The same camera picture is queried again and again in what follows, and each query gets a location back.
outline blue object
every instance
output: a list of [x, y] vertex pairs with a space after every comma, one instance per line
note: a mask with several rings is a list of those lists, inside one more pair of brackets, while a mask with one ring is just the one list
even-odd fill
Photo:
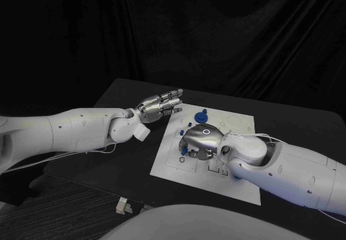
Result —
[[188, 151], [189, 151], [189, 149], [188, 149], [188, 147], [185, 147], [183, 150], [182, 150], [182, 155], [183, 156], [186, 155]]
[[208, 121], [208, 115], [205, 112], [198, 112], [195, 115], [195, 120], [198, 123], [205, 123]]

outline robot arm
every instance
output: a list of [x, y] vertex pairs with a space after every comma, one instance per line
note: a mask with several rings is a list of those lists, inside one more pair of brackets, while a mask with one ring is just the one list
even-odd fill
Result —
[[23, 159], [49, 152], [87, 152], [123, 143], [134, 136], [143, 141], [153, 123], [182, 108], [183, 90], [149, 97], [133, 109], [77, 108], [52, 116], [0, 116], [0, 174]]
[[[346, 216], [343, 164], [303, 147], [283, 142], [267, 143], [254, 135], [224, 135], [212, 127], [199, 124], [186, 131], [179, 147], [183, 149], [191, 144], [199, 148], [198, 154], [188, 152], [188, 156], [208, 160], [217, 155], [238, 181], [250, 181], [303, 207]], [[266, 155], [271, 158], [261, 165]]]

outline carpet floor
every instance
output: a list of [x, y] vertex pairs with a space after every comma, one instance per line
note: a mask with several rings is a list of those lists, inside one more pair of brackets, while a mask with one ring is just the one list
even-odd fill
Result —
[[97, 240], [144, 206], [129, 201], [133, 213], [119, 214], [120, 196], [49, 175], [31, 188], [39, 197], [0, 209], [2, 240]]

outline black table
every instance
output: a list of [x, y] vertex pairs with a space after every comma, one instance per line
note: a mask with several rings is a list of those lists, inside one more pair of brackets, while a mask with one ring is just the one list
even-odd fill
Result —
[[[139, 102], [183, 86], [169, 86], [119, 78], [95, 108], [134, 108]], [[329, 111], [255, 101], [206, 92], [183, 90], [186, 104], [254, 116], [255, 132], [317, 151], [346, 164], [346, 125]], [[317, 210], [294, 205], [261, 190], [261, 206], [150, 175], [170, 117], [147, 125], [152, 132], [140, 142], [120, 143], [111, 154], [75, 154], [52, 161], [45, 173], [114, 193], [153, 207], [196, 204], [253, 216], [312, 239], [345, 236], [346, 225]]]

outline robotic hand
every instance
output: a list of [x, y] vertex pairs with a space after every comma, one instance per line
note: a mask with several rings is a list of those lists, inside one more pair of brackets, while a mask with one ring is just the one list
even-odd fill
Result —
[[87, 152], [123, 143], [134, 136], [143, 141], [153, 123], [182, 108], [183, 90], [149, 97], [133, 109], [77, 108], [52, 116], [0, 116], [0, 174], [23, 159], [49, 152]]
[[[317, 152], [283, 142], [266, 142], [255, 134], [222, 132], [202, 123], [179, 142], [186, 156], [209, 160], [217, 155], [237, 181], [250, 181], [292, 203], [346, 216], [346, 166]], [[263, 165], [266, 155], [270, 161]]]

